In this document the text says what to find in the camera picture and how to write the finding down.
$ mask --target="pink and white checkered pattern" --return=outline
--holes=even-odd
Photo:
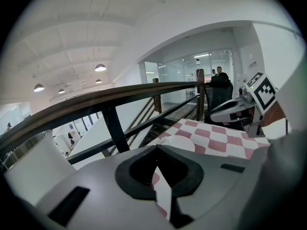
[[[181,119],[149,145],[159,144],[165,136],[179,135],[189,138],[195,152],[209,155],[250,159],[253,151],[266,147],[266,138],[249,138],[244,131]]]

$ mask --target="man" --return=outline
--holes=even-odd
[[[226,73],[222,72],[222,68],[221,67],[217,67],[217,75],[229,78]]]

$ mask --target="black seat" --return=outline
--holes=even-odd
[[[230,80],[224,76],[214,76],[211,82],[205,85],[207,98],[207,114],[220,104],[232,99],[233,85]]]
[[[232,99],[233,85],[227,77],[214,76],[211,82],[205,83],[205,95],[207,110],[205,110],[205,123],[214,124],[222,127],[243,130],[240,122],[231,123],[225,126],[223,123],[215,123],[210,119],[211,110]]]

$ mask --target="white ceiling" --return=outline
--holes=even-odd
[[[59,89],[108,84],[107,68],[138,19],[165,0],[33,0],[12,30],[1,68]]]

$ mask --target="white pillar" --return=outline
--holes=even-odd
[[[4,178],[14,194],[35,206],[45,193],[74,172],[56,147],[51,130],[4,173]]]

